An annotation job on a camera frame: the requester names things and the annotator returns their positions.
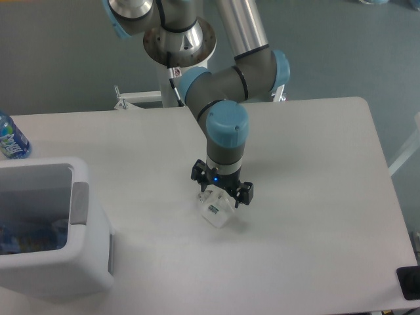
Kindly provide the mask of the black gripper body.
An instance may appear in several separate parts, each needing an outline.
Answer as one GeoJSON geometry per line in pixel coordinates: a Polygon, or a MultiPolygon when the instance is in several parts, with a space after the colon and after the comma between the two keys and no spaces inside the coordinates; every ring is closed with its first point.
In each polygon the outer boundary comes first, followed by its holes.
{"type": "Polygon", "coordinates": [[[202,183],[202,192],[204,192],[208,186],[213,185],[225,190],[230,196],[234,196],[238,192],[238,187],[240,185],[240,171],[241,169],[238,169],[234,173],[221,175],[216,172],[216,169],[206,167],[205,180],[202,183]]]}

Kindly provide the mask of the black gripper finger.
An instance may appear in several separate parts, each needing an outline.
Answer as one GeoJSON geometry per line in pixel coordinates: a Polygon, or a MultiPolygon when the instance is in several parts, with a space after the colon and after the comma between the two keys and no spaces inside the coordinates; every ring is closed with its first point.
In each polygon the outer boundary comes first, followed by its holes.
{"type": "Polygon", "coordinates": [[[249,205],[253,199],[254,185],[252,182],[237,181],[228,187],[228,194],[234,199],[234,207],[240,204],[249,205]]]}
{"type": "Polygon", "coordinates": [[[209,185],[207,178],[207,165],[204,161],[198,159],[192,167],[191,179],[200,185],[201,192],[205,192],[209,185]]]}

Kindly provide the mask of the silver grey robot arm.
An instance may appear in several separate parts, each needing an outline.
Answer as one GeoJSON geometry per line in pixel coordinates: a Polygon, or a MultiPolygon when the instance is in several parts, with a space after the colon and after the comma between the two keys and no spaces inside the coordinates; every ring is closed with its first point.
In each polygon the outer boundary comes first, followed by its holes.
{"type": "Polygon", "coordinates": [[[236,205],[249,205],[253,184],[240,180],[249,116],[243,102],[273,93],[290,78],[282,51],[271,49],[254,1],[217,1],[234,64],[217,73],[201,65],[215,50],[212,27],[195,1],[104,1],[118,36],[143,35],[148,56],[166,70],[177,103],[189,108],[207,141],[207,157],[195,162],[191,178],[202,190],[216,186],[236,205]]]}

